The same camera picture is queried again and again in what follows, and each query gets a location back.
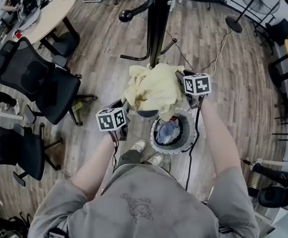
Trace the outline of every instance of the fan stand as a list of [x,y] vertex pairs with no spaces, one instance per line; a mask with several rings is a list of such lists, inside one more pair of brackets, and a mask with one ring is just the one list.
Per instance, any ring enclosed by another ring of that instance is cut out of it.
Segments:
[[240,16],[237,18],[237,20],[235,20],[234,18],[232,17],[226,17],[225,18],[225,22],[226,24],[233,30],[235,31],[236,33],[241,33],[242,32],[242,26],[240,25],[240,23],[238,22],[242,16],[244,15],[244,13],[248,10],[248,8],[252,5],[252,3],[254,2],[255,0],[251,0],[247,7],[244,9],[244,11],[240,14]]

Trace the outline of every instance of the fan base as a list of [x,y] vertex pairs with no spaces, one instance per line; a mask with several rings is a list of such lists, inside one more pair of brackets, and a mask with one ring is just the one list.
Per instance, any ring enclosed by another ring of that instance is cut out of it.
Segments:
[[226,24],[236,33],[241,33],[242,32],[242,26],[240,23],[236,22],[234,18],[232,17],[226,17],[225,18]]

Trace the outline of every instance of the red object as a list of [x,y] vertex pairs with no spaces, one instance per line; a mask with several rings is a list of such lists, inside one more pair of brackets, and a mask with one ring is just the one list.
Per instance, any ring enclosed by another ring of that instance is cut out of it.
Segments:
[[17,39],[20,39],[20,38],[21,38],[21,35],[22,35],[22,34],[19,33],[19,32],[16,32],[16,33],[15,33],[15,36],[17,37]]

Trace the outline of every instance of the yellow cloth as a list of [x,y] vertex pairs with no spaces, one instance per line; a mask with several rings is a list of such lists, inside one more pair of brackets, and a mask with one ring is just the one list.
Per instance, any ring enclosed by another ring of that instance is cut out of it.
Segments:
[[180,83],[175,73],[183,70],[183,66],[171,67],[165,63],[156,65],[152,70],[130,66],[131,80],[123,100],[127,99],[130,108],[135,111],[158,110],[160,118],[169,121],[175,108],[182,103]]

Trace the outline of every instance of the white shoe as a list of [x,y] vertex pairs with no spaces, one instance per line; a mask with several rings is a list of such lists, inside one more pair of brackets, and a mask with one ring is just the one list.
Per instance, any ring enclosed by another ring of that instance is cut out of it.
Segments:
[[141,153],[146,148],[146,145],[147,141],[145,139],[140,139],[133,145],[131,150],[136,150]]
[[4,107],[4,110],[5,110],[5,111],[9,110],[9,107],[10,107],[10,104],[8,104],[8,103],[5,103],[5,107]]
[[14,110],[15,110],[15,114],[18,115],[19,114],[19,102],[18,102],[18,100],[16,100],[16,105],[14,106]]
[[150,162],[151,164],[153,164],[155,166],[158,166],[160,164],[160,162],[162,161],[162,159],[163,158],[162,158],[161,154],[155,154],[148,160],[148,162]]
[[253,167],[257,164],[263,164],[263,159],[262,158],[257,158],[256,161],[254,163],[252,163],[252,165],[250,165],[249,169],[251,169],[251,171],[253,171]]

